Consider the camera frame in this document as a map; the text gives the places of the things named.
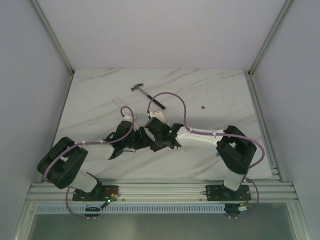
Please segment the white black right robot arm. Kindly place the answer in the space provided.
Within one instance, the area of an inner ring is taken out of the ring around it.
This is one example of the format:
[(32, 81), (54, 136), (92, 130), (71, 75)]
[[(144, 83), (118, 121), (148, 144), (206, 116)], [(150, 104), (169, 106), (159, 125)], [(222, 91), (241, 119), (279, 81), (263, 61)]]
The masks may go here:
[(239, 198), (240, 185), (249, 171), (257, 147), (237, 127), (229, 125), (226, 130), (201, 132), (187, 130), (179, 123), (169, 126), (155, 116), (150, 117), (144, 127), (154, 137), (155, 142), (150, 147), (154, 152), (163, 148), (181, 147), (215, 150), (227, 167), (215, 197), (230, 201)]

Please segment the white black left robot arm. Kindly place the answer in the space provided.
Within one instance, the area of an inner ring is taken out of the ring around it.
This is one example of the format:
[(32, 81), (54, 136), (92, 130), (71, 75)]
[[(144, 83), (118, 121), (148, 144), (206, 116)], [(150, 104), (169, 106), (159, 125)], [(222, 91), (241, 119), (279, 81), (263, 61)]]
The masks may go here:
[(125, 149), (140, 150), (154, 145), (144, 127), (138, 127), (133, 117), (124, 115), (116, 131), (97, 142), (75, 143), (62, 137), (40, 160), (37, 171), (43, 180), (54, 184), (58, 189), (73, 188), (84, 192), (90, 201), (102, 196), (102, 183), (94, 175), (82, 172), (85, 161), (98, 159), (112, 160)]

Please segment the black fuse box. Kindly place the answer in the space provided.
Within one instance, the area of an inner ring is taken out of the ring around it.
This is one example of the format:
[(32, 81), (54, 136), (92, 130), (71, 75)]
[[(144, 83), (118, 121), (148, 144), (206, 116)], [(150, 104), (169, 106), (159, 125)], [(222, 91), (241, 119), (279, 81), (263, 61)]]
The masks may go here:
[(153, 151), (153, 152), (157, 152), (159, 150), (162, 150), (164, 148), (166, 148), (167, 146), (166, 145), (163, 145), (163, 144), (157, 144), (156, 142), (154, 142), (151, 146), (150, 146), (150, 149)]

